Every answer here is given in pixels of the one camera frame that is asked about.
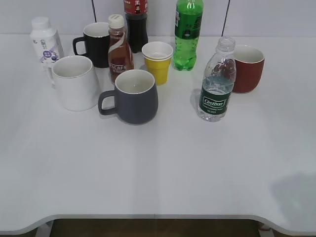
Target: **gray mug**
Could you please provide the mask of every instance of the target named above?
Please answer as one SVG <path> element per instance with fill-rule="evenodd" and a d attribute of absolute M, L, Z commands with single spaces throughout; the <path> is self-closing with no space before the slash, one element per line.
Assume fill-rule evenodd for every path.
<path fill-rule="evenodd" d="M 105 98 L 114 96 L 115 107 L 102 109 Z M 118 114 L 130 124 L 143 124 L 152 120 L 158 110 L 158 92 L 154 76 L 144 70 L 129 70 L 120 74 L 115 89 L 103 92 L 98 102 L 102 115 Z"/>

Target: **red mug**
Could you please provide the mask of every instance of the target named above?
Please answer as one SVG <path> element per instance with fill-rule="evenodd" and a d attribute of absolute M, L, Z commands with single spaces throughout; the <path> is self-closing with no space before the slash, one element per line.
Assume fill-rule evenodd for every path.
<path fill-rule="evenodd" d="M 237 74 L 233 92 L 250 92 L 260 81 L 265 57 L 260 50 L 249 45 L 237 45 L 234 56 Z"/>

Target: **green label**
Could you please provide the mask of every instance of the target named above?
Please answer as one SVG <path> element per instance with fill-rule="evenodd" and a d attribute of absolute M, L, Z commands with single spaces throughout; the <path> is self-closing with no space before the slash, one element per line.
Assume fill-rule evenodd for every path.
<path fill-rule="evenodd" d="M 201 29 L 202 12 L 198 15 L 187 15 L 176 12 L 175 35 L 184 40 L 191 40 L 199 37 Z"/>
<path fill-rule="evenodd" d="M 230 95 L 214 95 L 202 88 L 199 107 L 208 114 L 221 115 L 227 110 Z"/>

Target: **floor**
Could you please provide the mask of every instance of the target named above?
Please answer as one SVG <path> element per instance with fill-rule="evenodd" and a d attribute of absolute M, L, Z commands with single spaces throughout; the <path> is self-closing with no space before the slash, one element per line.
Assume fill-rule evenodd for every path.
<path fill-rule="evenodd" d="M 18 235 L 35 237 L 36 230 Z M 259 237 L 251 220 L 56 220 L 50 237 Z M 287 237 L 275 232 L 275 237 Z"/>

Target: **white mug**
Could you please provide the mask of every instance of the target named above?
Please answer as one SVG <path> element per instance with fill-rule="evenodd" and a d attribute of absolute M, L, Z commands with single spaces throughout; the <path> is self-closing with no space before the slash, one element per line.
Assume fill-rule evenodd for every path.
<path fill-rule="evenodd" d="M 64 57 L 47 72 L 65 109 L 84 111 L 98 103 L 101 89 L 89 58 L 78 55 Z"/>

